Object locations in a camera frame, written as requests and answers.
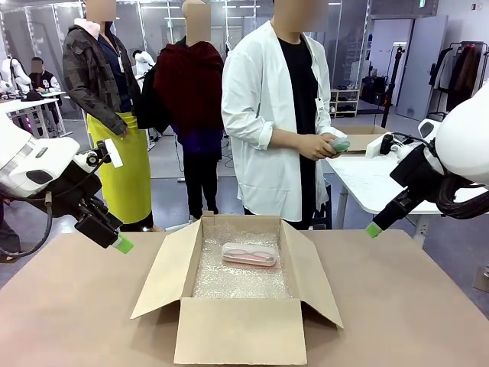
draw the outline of brown tabletop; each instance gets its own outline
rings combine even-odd
[[[489,321],[404,232],[307,235],[345,325],[304,310],[309,366],[488,366]],[[173,365],[179,304],[129,320],[164,234],[128,237],[122,255],[60,235],[6,284],[0,365]]]

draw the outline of glass wall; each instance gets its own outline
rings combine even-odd
[[[222,56],[226,45],[231,49],[236,47],[244,36],[269,21],[274,13],[272,0],[207,2],[211,5],[211,42]],[[156,59],[167,43],[175,43],[185,36],[182,4],[181,0],[117,2],[113,30],[130,55],[134,50],[146,50]],[[333,87],[359,82],[369,4],[370,0],[329,0],[329,12],[322,20],[325,31],[311,34],[325,47]],[[69,26],[82,14],[80,2],[53,1],[52,5],[16,9],[2,7],[5,49],[17,57],[28,72],[31,58],[42,57],[46,69],[62,80],[63,41]]]

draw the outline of clear plastic case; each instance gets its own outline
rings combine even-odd
[[[277,263],[278,253],[270,247],[228,242],[222,246],[222,259],[269,268]]]

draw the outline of dark red shawl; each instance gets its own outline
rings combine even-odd
[[[188,135],[222,128],[221,98],[224,62],[208,42],[192,47],[168,44],[157,59],[154,89],[170,111],[172,124]]]

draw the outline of purple garment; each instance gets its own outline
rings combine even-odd
[[[175,124],[172,124],[171,128],[175,132],[178,142],[182,145],[184,154],[221,153],[223,130],[208,128],[183,136]]]

